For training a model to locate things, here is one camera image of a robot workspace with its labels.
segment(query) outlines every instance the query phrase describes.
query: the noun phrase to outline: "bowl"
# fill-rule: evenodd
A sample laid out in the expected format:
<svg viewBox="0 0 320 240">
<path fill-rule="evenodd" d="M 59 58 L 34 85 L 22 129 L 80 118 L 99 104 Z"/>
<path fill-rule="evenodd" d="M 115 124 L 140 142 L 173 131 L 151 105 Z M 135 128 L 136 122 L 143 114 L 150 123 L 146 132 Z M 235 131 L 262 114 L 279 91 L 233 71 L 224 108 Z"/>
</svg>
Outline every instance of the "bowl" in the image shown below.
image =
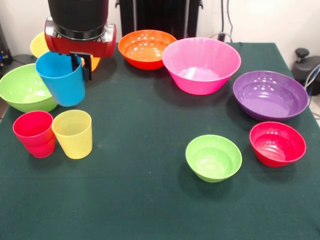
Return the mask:
<svg viewBox="0 0 320 240">
<path fill-rule="evenodd" d="M 268 167 L 292 164 L 301 159 L 307 149 L 301 134 L 280 122 L 261 122 L 252 128 L 249 137 L 255 155 Z"/>
<path fill-rule="evenodd" d="M 45 32 L 40 32 L 37 36 L 34 37 L 34 39 L 31 41 L 30 44 L 30 51 L 37 59 L 42 56 L 43 54 L 49 52 L 49 48 L 47 46 L 46 38 L 45 38 Z M 93 57 L 91 56 L 91 70 L 94 71 L 99 62 L 100 57 Z"/>
<path fill-rule="evenodd" d="M 186 161 L 203 181 L 217 183 L 233 176 L 241 167 L 239 148 L 218 135 L 202 135 L 193 139 L 185 151 Z"/>
<path fill-rule="evenodd" d="M 164 31 L 139 30 L 121 38 L 118 49 L 133 66 L 142 70 L 162 68 L 165 48 L 177 39 Z"/>
<path fill-rule="evenodd" d="M 49 48 L 47 46 L 46 38 L 45 38 L 45 32 L 40 32 L 37 36 L 34 37 L 34 39 L 30 43 L 30 51 L 37 59 L 45 54 L 46 52 L 49 52 Z"/>
<path fill-rule="evenodd" d="M 240 107 L 258 121 L 282 122 L 308 106 L 306 90 L 293 78 L 273 71 L 247 72 L 234 82 Z"/>
<path fill-rule="evenodd" d="M 37 74 L 34 63 L 17 67 L 4 75 L 0 80 L 0 97 L 24 113 L 50 112 L 57 106 L 47 86 Z"/>
<path fill-rule="evenodd" d="M 204 37 L 170 44 L 162 60 L 177 86 L 194 95 L 216 92 L 241 65 L 241 57 L 233 47 Z"/>
</svg>

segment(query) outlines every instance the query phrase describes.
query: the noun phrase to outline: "dark green tablecloth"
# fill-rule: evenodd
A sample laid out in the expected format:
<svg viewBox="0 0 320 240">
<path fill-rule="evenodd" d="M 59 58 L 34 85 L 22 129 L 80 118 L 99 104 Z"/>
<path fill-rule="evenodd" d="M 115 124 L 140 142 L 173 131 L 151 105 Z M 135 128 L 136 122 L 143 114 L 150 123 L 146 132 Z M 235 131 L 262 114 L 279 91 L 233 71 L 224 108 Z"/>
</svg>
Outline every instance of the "dark green tablecloth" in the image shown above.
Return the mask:
<svg viewBox="0 0 320 240">
<path fill-rule="evenodd" d="M 116 50 L 103 59 L 76 109 L 92 116 L 93 150 L 68 159 L 29 155 L 0 124 L 1 240 L 319 240 L 320 129 L 309 109 L 286 123 L 307 151 L 283 168 L 262 165 L 249 142 L 257 121 L 240 110 L 234 80 L 253 70 L 290 75 L 271 43 L 237 43 L 240 70 L 216 93 L 187 94 L 166 69 L 142 71 Z M 57 107 L 57 114 L 69 108 Z M 189 141 L 216 134 L 241 150 L 239 172 L 206 183 L 189 169 Z"/>
</svg>

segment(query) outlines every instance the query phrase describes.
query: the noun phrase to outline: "large green bowl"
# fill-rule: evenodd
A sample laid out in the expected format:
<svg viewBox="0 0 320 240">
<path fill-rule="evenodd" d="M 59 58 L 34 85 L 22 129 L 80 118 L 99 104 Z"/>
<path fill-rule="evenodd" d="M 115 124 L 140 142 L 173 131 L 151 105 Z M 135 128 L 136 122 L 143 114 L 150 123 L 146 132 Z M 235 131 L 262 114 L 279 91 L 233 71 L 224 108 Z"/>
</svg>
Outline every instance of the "large green bowl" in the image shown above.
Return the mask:
<svg viewBox="0 0 320 240">
<path fill-rule="evenodd" d="M 196 137 L 186 147 L 185 157 L 194 173 L 208 183 L 230 178 L 242 164 L 239 148 L 218 135 Z"/>
<path fill-rule="evenodd" d="M 31 111 L 53 110 L 57 103 L 37 74 L 34 63 L 8 72 L 0 79 L 0 97 L 15 109 Z"/>
</svg>

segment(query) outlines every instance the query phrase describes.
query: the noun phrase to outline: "red cup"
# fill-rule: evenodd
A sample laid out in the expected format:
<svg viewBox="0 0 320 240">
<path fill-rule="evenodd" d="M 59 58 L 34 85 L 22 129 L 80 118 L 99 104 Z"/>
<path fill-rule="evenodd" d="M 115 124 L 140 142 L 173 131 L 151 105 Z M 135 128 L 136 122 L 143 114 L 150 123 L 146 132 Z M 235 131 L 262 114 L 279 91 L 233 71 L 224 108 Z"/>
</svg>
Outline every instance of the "red cup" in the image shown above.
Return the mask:
<svg viewBox="0 0 320 240">
<path fill-rule="evenodd" d="M 12 129 L 30 154 L 45 158 L 55 150 L 56 138 L 51 128 L 53 120 L 46 111 L 31 111 L 18 117 Z"/>
</svg>

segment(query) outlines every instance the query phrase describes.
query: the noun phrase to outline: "purple bowl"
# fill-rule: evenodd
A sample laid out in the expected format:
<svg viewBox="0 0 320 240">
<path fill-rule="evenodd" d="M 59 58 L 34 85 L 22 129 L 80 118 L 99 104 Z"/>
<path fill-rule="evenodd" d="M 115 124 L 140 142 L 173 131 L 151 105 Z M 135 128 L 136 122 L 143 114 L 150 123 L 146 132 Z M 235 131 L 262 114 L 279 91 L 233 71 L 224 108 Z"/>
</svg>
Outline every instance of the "purple bowl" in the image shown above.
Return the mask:
<svg viewBox="0 0 320 240">
<path fill-rule="evenodd" d="M 282 122 L 308 106 L 306 90 L 293 78 L 273 71 L 251 71 L 239 76 L 233 93 L 241 108 L 258 121 Z"/>
</svg>

